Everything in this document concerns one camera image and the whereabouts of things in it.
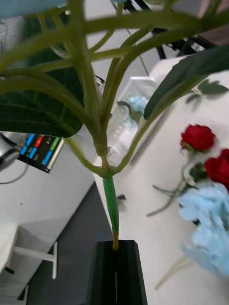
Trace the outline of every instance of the blue artificial flower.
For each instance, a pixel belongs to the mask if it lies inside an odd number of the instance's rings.
[[[213,275],[217,275],[217,270],[212,263],[211,254],[208,251],[204,249],[192,248],[186,246],[185,244],[181,245],[181,249],[185,255],[197,262],[202,268],[211,272]]]
[[[65,4],[65,0],[0,0],[0,18],[30,15]]]
[[[190,189],[178,202],[186,220],[199,219],[192,236],[196,248],[182,245],[183,252],[204,269],[229,276],[229,194],[219,183]]]
[[[220,183],[207,184],[199,189],[190,188],[177,201],[182,206],[179,214],[184,220],[199,220],[205,226],[210,226],[212,220],[222,224],[223,211],[226,214],[229,211],[229,194]]]

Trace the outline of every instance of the transparent container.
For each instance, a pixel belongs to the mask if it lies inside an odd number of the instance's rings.
[[[158,84],[148,77],[132,77],[114,103],[107,128],[108,160],[111,165],[117,166],[126,155],[146,104],[157,87]]]

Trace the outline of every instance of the table surface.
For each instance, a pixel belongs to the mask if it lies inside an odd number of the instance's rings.
[[[178,59],[161,61],[150,76],[160,83]],[[210,76],[229,87],[229,73]],[[189,123],[209,126],[217,135],[221,147],[229,147],[229,94],[217,100],[203,99],[194,109],[179,99],[156,137],[134,166],[127,166],[114,177],[117,195],[126,201],[120,209],[120,239],[134,239],[138,243],[148,304],[226,305],[229,302],[229,279],[215,278],[196,263],[188,263],[176,272],[159,290],[154,287],[168,269],[183,256],[181,242],[188,242],[195,226],[185,222],[173,203],[165,212],[147,218],[146,214],[160,208],[167,200],[153,189],[156,184],[173,189],[180,180],[180,170],[186,162],[180,153],[180,134]],[[104,209],[108,217],[103,182],[94,175]]]

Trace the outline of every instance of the gray floor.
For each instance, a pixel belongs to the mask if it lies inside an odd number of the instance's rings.
[[[58,238],[58,276],[42,262],[29,283],[27,305],[82,305],[86,300],[93,245],[112,238],[95,184]]]

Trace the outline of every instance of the rose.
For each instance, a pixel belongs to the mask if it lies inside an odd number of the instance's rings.
[[[189,125],[181,134],[183,149],[204,152],[214,145],[215,134],[207,126]]]
[[[229,149],[223,149],[218,158],[209,158],[204,166],[208,177],[222,183],[229,191]]]

